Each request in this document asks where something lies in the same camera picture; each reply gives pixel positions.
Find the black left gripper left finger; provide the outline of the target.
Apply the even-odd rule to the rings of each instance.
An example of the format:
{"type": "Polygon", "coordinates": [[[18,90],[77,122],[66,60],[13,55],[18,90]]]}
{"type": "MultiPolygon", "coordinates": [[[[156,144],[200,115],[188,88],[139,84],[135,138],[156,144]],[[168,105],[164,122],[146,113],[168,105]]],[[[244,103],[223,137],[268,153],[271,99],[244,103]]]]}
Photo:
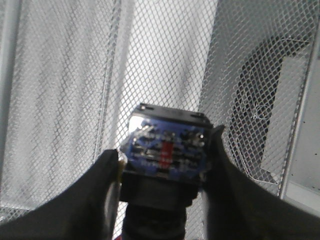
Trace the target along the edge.
{"type": "Polygon", "coordinates": [[[2,240],[110,240],[117,213],[118,152],[105,150],[70,187],[2,224],[2,240]]]}

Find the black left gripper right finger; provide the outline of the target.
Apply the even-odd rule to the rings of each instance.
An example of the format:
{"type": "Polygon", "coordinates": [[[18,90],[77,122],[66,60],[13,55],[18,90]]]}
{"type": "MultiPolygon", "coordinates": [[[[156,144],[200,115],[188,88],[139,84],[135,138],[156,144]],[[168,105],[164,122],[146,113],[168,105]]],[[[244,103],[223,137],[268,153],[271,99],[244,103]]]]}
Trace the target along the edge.
{"type": "Polygon", "coordinates": [[[318,240],[320,219],[255,184],[224,149],[224,125],[210,132],[211,168],[203,184],[209,240],[318,240]]]}

